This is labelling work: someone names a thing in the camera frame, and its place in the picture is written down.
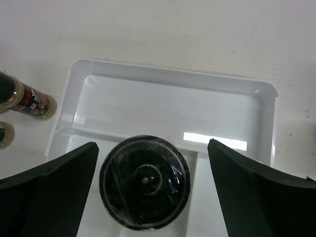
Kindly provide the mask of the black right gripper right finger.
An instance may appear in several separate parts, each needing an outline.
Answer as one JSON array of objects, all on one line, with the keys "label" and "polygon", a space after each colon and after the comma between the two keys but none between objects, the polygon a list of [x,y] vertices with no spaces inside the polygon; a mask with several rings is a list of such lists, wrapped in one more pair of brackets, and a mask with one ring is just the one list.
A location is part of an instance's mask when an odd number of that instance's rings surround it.
[{"label": "black right gripper right finger", "polygon": [[210,166],[230,237],[314,237],[316,182],[250,159],[217,140]]}]

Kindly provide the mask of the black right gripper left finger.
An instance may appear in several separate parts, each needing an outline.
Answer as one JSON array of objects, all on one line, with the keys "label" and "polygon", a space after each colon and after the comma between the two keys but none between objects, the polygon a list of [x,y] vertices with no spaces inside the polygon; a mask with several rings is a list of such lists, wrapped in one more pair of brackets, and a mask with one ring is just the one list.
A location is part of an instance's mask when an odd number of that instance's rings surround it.
[{"label": "black right gripper left finger", "polygon": [[75,237],[99,148],[88,142],[0,181],[2,237]]}]

